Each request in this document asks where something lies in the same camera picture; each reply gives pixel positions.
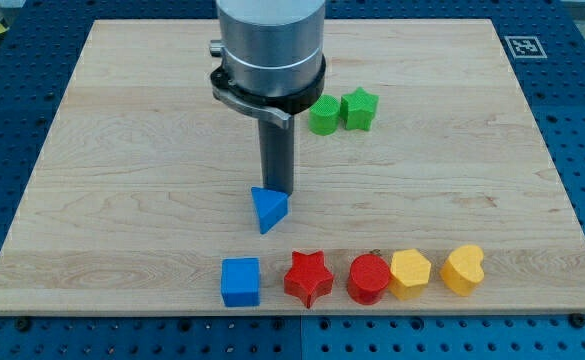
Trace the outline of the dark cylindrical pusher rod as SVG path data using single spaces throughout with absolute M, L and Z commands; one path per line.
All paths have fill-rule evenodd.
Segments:
M 294 121 L 282 129 L 258 122 L 263 187 L 291 195 L 294 189 Z

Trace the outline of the black flange with metal clamp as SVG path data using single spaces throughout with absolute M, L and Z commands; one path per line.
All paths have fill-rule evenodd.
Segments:
M 311 107 L 324 89 L 326 59 L 321 58 L 319 72 L 302 90 L 280 97 L 256 95 L 240 88 L 222 66 L 210 75 L 213 97 L 228 108 L 259 121 L 287 130 L 294 115 Z

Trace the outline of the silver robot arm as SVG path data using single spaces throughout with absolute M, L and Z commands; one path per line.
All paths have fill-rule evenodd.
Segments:
M 324 0 L 217 0 L 213 96 L 258 122 L 263 187 L 294 189 L 295 116 L 323 93 Z

